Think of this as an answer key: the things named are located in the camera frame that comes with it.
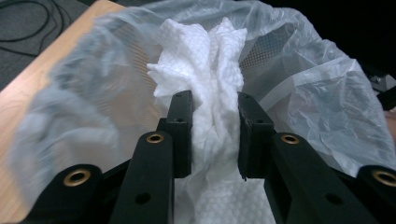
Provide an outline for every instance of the crumpled paper towel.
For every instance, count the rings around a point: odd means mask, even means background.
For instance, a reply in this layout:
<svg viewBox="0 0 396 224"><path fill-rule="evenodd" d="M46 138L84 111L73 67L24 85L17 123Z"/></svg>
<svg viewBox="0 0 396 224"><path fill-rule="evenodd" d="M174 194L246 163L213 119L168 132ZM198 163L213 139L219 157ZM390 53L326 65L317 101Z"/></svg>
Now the crumpled paper towel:
<svg viewBox="0 0 396 224"><path fill-rule="evenodd" d="M169 108L173 94L191 90L195 106L192 173L176 180L176 223L274 222L263 181L245 182L237 168L237 92L244 83L238 59L246 35L227 18L209 32L172 20L159 29L163 52L148 64L157 103Z"/></svg>

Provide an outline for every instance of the white plastic bag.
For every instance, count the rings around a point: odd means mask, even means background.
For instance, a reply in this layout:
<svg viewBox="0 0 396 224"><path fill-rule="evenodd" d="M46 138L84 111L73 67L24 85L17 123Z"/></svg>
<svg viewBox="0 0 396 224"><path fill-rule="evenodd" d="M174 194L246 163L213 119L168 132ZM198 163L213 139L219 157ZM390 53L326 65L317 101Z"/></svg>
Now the white plastic bag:
<svg viewBox="0 0 396 224"><path fill-rule="evenodd" d="M223 17L235 29L247 28L239 59L243 91L278 132L303 136L350 175L365 164L396 168L381 105L360 66L322 40L300 12L255 1L163 1L96 20L51 71L50 86L35 98L10 150L28 202L68 166L91 163L105 172L130 159L138 137L166 115L154 104L156 85L147 75L147 63L162 52L158 28L171 18L210 30ZM265 222L256 215L237 222Z"/></svg>

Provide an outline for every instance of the wooden table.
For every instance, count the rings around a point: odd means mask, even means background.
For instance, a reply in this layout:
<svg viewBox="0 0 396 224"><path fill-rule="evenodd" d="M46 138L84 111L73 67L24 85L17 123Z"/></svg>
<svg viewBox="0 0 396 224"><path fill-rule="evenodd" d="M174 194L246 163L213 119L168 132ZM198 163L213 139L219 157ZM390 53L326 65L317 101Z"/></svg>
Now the wooden table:
<svg viewBox="0 0 396 224"><path fill-rule="evenodd" d="M11 172L6 166L7 152L35 94L47 84L47 73L70 53L78 40L88 33L93 19L123 9L110 1L96 1L43 53L0 92L0 223L18 222L27 215Z"/></svg>

